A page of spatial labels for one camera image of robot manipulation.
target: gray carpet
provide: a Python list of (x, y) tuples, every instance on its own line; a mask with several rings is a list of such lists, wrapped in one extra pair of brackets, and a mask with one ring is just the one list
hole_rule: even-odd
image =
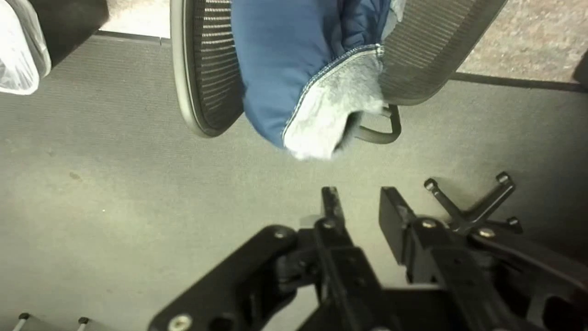
[[(339, 186), (354, 239), (385, 283), (403, 283), (378, 226), (379, 188), (447, 219), (513, 173), (530, 238), (588, 258), (588, 96), (451, 83), (403, 111), (394, 146), (355, 144), (337, 162), (297, 162), (242, 120), (197, 138), (175, 100), (168, 44), (96, 37), (30, 100), (0, 98), (0, 329), (146, 329), (172, 298), (265, 225), (311, 225)], [(273, 329), (295, 329), (308, 302)]]

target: blue fabric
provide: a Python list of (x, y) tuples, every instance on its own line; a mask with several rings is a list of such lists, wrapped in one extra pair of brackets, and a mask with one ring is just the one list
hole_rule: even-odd
[(390, 0), (234, 0), (245, 112), (284, 147), (308, 83), (348, 52), (381, 43)]

